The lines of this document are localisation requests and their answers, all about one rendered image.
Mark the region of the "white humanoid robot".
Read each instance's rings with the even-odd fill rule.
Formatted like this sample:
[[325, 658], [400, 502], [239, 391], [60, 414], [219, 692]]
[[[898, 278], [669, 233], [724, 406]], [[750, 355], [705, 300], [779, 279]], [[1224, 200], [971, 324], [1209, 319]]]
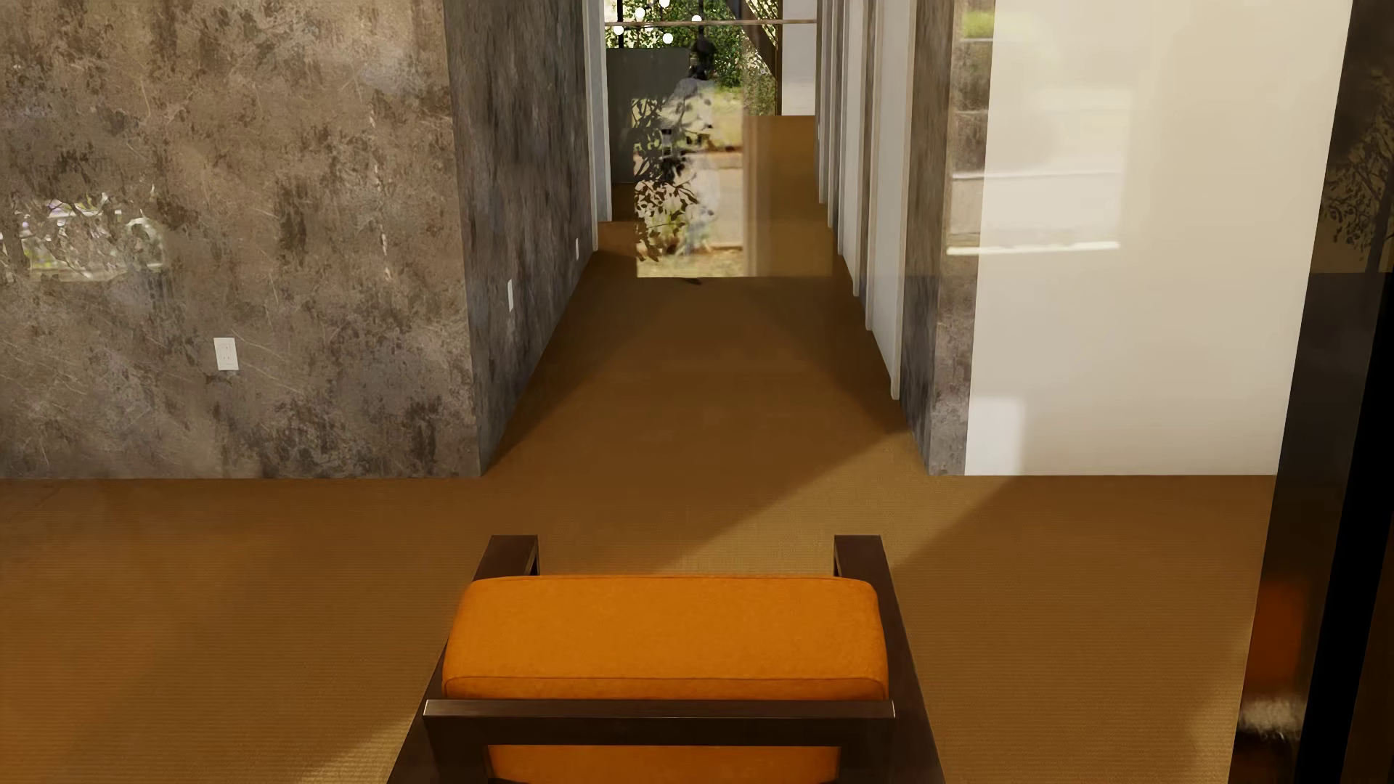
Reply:
[[705, 27], [697, 27], [689, 46], [689, 73], [650, 116], [636, 184], [636, 213], [643, 222], [636, 248], [641, 264], [659, 265], [711, 250], [721, 188], [705, 152], [714, 131], [717, 54]]

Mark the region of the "dark glossy door panel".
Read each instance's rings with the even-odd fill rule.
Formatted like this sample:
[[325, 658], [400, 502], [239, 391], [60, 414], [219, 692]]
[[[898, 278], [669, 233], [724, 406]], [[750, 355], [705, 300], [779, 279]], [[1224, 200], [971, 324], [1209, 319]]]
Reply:
[[1227, 784], [1394, 784], [1394, 0], [1352, 0]]

